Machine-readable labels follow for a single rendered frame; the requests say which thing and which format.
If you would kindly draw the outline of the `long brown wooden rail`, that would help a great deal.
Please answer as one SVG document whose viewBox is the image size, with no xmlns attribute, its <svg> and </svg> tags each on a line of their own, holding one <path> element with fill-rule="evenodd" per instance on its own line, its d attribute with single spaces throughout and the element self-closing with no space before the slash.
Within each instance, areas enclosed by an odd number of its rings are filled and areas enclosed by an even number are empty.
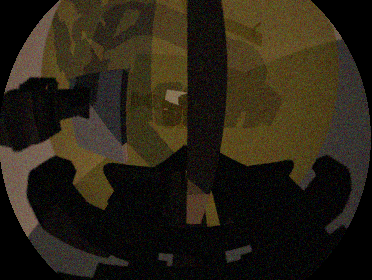
<svg viewBox="0 0 372 280">
<path fill-rule="evenodd" d="M 218 168 L 226 115 L 227 50 L 221 0 L 187 0 L 186 224 L 201 224 Z"/>
</svg>

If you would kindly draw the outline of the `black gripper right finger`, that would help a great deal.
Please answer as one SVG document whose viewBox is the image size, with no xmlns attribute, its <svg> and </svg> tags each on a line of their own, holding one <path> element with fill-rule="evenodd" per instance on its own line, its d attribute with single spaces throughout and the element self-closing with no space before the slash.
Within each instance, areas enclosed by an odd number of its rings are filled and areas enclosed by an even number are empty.
<svg viewBox="0 0 372 280">
<path fill-rule="evenodd" d="M 217 208 L 219 224 L 231 224 L 232 217 L 238 213 L 240 206 L 250 196 L 252 188 L 260 181 L 290 176 L 294 169 L 294 161 L 284 160 L 278 163 L 250 165 L 238 163 L 219 153 L 218 168 L 213 181 L 215 208 Z"/>
</svg>

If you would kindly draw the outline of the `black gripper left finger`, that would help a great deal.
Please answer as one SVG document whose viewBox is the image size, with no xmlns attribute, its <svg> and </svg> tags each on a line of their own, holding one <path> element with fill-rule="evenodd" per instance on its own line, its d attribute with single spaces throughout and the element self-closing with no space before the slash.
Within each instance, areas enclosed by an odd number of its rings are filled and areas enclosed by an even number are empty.
<svg viewBox="0 0 372 280">
<path fill-rule="evenodd" d="M 150 194 L 162 198 L 170 226 L 177 226 L 182 189 L 187 167 L 187 145 L 182 145 L 167 160 L 155 167 L 106 164 L 104 173 L 113 190 Z"/>
</svg>

